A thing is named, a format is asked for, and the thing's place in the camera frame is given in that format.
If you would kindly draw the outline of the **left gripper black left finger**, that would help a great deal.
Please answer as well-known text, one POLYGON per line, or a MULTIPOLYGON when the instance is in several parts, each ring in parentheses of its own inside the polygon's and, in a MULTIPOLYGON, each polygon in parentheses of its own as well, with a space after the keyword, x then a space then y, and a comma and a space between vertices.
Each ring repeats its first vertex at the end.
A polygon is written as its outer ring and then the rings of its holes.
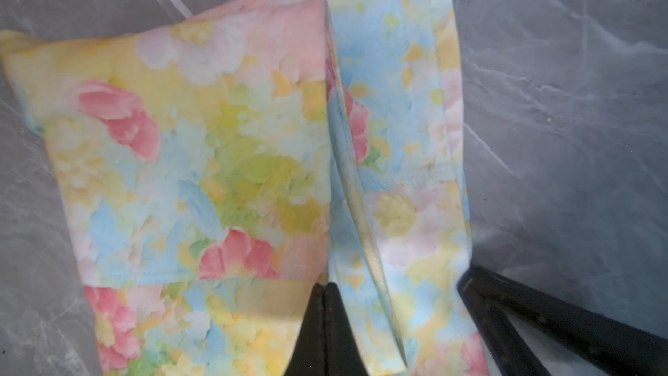
POLYGON ((325 334, 325 289, 316 284, 284 376, 326 376, 325 334))

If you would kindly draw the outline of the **pastel floral skirt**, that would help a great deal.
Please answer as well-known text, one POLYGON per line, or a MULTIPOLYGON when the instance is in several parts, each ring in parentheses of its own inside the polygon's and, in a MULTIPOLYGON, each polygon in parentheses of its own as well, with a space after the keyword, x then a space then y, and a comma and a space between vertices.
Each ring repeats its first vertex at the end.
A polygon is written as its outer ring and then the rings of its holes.
POLYGON ((280 375, 339 286, 370 375, 485 375, 452 0, 237 0, 116 38, 1 34, 106 375, 280 375))

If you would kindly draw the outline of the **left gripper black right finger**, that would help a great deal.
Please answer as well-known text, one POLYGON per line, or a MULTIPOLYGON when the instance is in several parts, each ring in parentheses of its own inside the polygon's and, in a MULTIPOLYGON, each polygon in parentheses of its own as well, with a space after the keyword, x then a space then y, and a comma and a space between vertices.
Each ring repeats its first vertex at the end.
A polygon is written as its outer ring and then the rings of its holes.
POLYGON ((324 289, 325 374, 368 376, 351 329, 339 287, 324 289))

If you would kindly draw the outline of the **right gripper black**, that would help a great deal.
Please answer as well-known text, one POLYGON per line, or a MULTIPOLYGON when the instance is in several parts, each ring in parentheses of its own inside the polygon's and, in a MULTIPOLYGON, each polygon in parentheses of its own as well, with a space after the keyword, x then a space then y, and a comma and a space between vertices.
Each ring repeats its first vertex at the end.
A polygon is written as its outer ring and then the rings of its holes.
POLYGON ((667 340, 473 265, 458 292, 503 375, 549 371, 511 324, 511 313, 610 375, 666 375, 667 340))

